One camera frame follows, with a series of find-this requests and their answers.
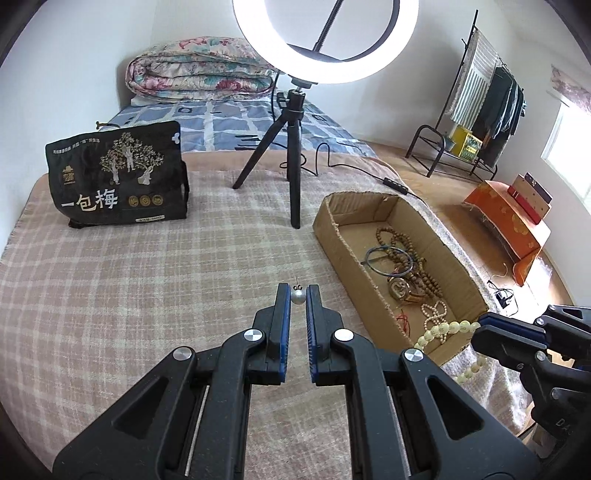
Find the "charger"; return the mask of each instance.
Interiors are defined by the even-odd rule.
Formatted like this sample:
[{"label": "charger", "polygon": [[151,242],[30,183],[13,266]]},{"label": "charger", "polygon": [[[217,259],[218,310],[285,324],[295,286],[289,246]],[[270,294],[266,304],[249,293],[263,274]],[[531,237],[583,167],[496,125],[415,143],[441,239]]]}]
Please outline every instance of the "charger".
[{"label": "charger", "polygon": [[509,293],[509,291],[505,288],[498,290],[495,293],[496,300],[499,302],[499,305],[501,305],[502,309],[506,309],[511,304],[511,300],[513,300],[514,296],[515,294]]},{"label": "charger", "polygon": [[515,301],[515,312],[509,316],[513,316],[516,315],[519,312],[519,305],[517,305],[517,299],[515,298],[515,292],[513,290],[511,290],[510,288],[499,288],[495,285],[495,283],[492,281],[493,278],[495,277],[499,277],[499,278],[505,278],[508,273],[509,273],[509,267],[507,267],[507,264],[503,264],[505,266],[505,275],[503,275],[502,277],[500,275],[493,275],[491,277],[491,279],[486,282],[486,284],[495,291],[495,298],[497,300],[497,302],[499,302],[499,305],[501,306],[501,308],[503,310],[505,310],[509,305],[511,305],[511,303],[513,301]]}]

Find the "white bead necklace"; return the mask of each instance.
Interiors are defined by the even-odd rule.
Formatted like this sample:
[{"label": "white bead necklace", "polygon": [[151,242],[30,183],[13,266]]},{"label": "white bead necklace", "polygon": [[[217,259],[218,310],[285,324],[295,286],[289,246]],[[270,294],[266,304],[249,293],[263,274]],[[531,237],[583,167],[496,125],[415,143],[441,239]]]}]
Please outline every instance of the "white bead necklace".
[{"label": "white bead necklace", "polygon": [[[415,343],[414,347],[418,350],[424,350],[429,342],[434,340],[435,338],[445,338],[447,339],[447,335],[453,335],[454,333],[474,333],[478,328],[480,328],[480,323],[474,322],[470,323],[467,320],[462,320],[460,323],[457,322],[442,322],[438,325],[435,325],[430,330],[425,328],[425,334],[420,336]],[[467,380],[470,380],[474,374],[477,374],[482,367],[486,365],[486,357],[484,355],[479,354],[478,359],[474,362],[470,367],[466,368],[464,373],[458,375],[457,377],[452,377],[454,381],[456,381],[459,385],[462,385]]]},{"label": "white bead necklace", "polygon": [[[443,307],[443,311],[439,312],[439,307]],[[425,333],[429,330],[427,324],[429,322],[433,323],[434,325],[439,325],[447,316],[447,305],[443,300],[437,300],[435,305],[432,307],[424,303],[421,305],[421,312],[427,319],[423,322],[423,326],[425,327]],[[436,338],[441,340],[441,343],[445,343],[447,340],[447,333],[440,332],[438,335],[435,335]]]}]

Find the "hanging towel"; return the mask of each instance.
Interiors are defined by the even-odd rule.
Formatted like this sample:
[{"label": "hanging towel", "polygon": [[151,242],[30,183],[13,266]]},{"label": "hanging towel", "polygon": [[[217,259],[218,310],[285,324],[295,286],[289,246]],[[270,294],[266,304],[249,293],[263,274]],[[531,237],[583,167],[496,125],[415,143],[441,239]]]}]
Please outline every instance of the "hanging towel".
[{"label": "hanging towel", "polygon": [[498,62],[492,44],[478,29],[467,47],[466,60],[446,113],[451,119],[471,130],[478,116]]}]

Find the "tree illustration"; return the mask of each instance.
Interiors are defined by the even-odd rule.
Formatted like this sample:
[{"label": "tree illustration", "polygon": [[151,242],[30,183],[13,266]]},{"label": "tree illustration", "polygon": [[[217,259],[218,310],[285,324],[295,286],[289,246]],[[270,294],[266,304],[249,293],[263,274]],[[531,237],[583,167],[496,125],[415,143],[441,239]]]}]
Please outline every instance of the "tree illustration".
[{"label": "tree illustration", "polygon": [[100,158],[100,166],[104,171],[113,174],[113,183],[119,184],[119,170],[127,168],[129,173],[137,167],[144,170],[138,182],[150,184],[150,174],[154,168],[164,162],[164,157],[157,153],[151,145],[144,145],[136,140],[129,132],[124,132],[120,139],[113,142],[109,151]]}]

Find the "blue checkered bedsheet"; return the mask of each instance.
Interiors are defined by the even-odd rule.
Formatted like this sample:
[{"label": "blue checkered bedsheet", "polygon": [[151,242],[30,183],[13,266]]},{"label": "blue checkered bedsheet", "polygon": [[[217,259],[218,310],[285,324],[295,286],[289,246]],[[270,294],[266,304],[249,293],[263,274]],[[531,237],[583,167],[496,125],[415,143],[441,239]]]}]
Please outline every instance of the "blue checkered bedsheet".
[{"label": "blue checkered bedsheet", "polygon": [[[315,150],[321,143],[330,145],[331,152],[376,157],[364,142],[332,120],[316,105],[306,101],[302,126],[302,150]],[[182,152],[216,150],[254,150],[272,124],[269,97],[243,102],[195,101],[158,103],[148,106],[129,106],[109,123],[132,127],[153,122],[176,120],[181,125]],[[282,150],[287,145],[285,128],[272,145]]]}]

